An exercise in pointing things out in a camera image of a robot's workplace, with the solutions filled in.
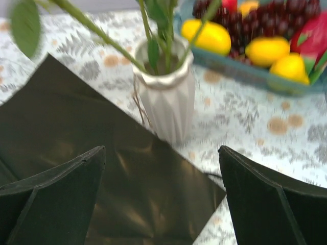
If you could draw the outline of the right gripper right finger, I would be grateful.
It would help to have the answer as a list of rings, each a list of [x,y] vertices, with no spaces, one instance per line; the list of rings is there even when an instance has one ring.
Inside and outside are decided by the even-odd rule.
[[[238,244],[326,244],[326,189],[227,146],[219,164]]]

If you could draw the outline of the peach rose stem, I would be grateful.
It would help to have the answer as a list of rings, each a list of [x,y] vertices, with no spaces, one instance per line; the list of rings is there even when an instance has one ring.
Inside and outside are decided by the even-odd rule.
[[[173,15],[178,1],[138,1],[147,38],[148,63],[152,75],[167,75],[174,70],[171,62],[174,41]]]

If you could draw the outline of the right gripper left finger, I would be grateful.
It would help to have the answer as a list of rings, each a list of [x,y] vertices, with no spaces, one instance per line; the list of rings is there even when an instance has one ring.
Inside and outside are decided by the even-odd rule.
[[[105,168],[104,146],[1,187],[1,244],[84,244]]]

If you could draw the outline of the black ribbon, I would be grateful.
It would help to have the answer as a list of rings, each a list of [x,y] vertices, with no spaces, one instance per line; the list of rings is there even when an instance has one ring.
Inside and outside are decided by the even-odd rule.
[[[224,187],[223,179],[220,175],[215,175],[212,173],[205,173],[212,181],[214,181],[220,187]]]

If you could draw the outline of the white rose stems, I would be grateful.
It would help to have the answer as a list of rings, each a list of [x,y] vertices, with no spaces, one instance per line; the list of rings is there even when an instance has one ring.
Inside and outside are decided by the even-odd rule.
[[[205,25],[209,20],[212,19],[212,17],[215,15],[217,9],[221,6],[221,0],[214,0],[209,5],[206,14],[201,19],[201,25],[193,35],[192,39],[189,41],[189,44],[187,48],[185,49],[185,52],[183,53],[182,57],[177,63],[177,68],[181,67],[182,64],[185,62],[189,52],[191,51],[192,47],[195,45],[199,35],[201,34],[202,30],[204,29]]]

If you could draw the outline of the black wrapping paper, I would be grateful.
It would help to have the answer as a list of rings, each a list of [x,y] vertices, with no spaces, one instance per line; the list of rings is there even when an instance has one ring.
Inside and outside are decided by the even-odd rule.
[[[86,244],[193,244],[225,197],[52,56],[1,106],[1,164],[14,180],[97,146],[106,166]]]

